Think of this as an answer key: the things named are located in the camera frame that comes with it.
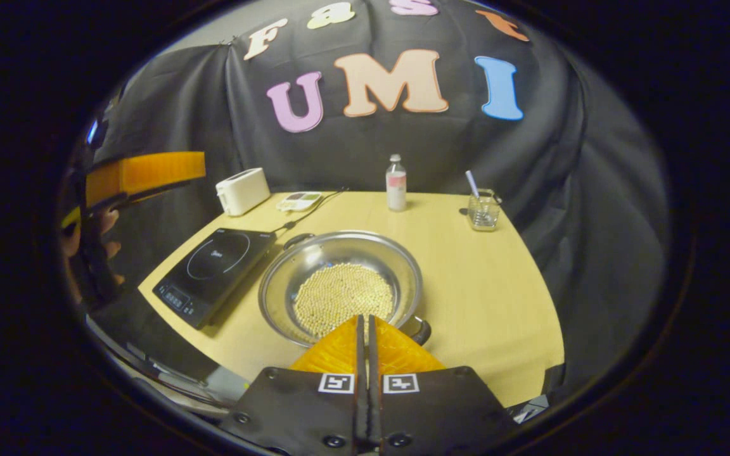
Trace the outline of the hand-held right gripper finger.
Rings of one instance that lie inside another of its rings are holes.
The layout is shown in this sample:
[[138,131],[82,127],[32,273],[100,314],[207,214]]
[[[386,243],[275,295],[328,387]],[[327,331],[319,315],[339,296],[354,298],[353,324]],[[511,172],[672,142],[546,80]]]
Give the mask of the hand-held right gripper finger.
[[222,421],[223,431],[261,453],[356,455],[366,441],[364,321],[354,319],[350,370],[266,367]]
[[518,424],[472,367],[385,374],[368,322],[368,442],[380,455],[482,455]]

